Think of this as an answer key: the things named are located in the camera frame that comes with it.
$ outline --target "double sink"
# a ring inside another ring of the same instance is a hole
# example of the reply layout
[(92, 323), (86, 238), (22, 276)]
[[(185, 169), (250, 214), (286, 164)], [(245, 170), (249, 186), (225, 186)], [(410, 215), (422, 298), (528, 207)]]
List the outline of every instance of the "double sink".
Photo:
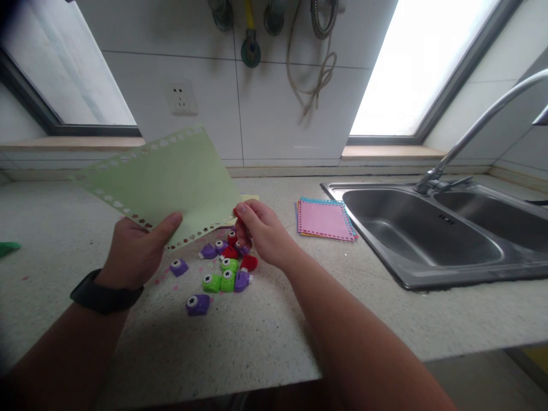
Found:
[(405, 289), (548, 277), (548, 210), (475, 183), (322, 183)]

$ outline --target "pink paper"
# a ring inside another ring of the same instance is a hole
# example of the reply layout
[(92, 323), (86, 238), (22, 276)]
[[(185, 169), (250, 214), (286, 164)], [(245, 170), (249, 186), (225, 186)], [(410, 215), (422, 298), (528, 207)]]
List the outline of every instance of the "pink paper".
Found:
[(355, 240), (342, 204), (299, 201), (298, 231), (338, 240)]

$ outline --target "electrical outlet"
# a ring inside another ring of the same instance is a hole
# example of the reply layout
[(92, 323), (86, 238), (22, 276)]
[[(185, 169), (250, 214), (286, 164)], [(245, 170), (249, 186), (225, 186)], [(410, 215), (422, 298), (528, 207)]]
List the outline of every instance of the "electrical outlet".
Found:
[(164, 85), (164, 93), (171, 114), (176, 116), (196, 115), (198, 107), (189, 80), (170, 81)]

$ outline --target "forearm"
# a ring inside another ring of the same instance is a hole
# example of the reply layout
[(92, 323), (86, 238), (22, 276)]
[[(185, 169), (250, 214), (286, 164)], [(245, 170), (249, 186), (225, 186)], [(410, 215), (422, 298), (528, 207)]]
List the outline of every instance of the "forearm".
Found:
[(6, 376), (25, 409), (91, 408), (129, 311), (72, 304)]
[(349, 409), (455, 409), (409, 348), (316, 261), (299, 250), (283, 270)]

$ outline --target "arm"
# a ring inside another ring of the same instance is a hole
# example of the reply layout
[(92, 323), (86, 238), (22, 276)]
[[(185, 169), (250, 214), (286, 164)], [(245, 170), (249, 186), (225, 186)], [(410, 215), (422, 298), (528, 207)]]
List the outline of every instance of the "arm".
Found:
[[(95, 282), (141, 287), (158, 269), (163, 246), (181, 221), (181, 214), (172, 214), (148, 233), (128, 218), (120, 220)], [(102, 315), (71, 304), (5, 377), (17, 409), (90, 409), (128, 313)]]
[(250, 245), (252, 237), (259, 255), (291, 283), (346, 407), (456, 410), (411, 350), (299, 248), (272, 210), (257, 200), (236, 210), (240, 242)]

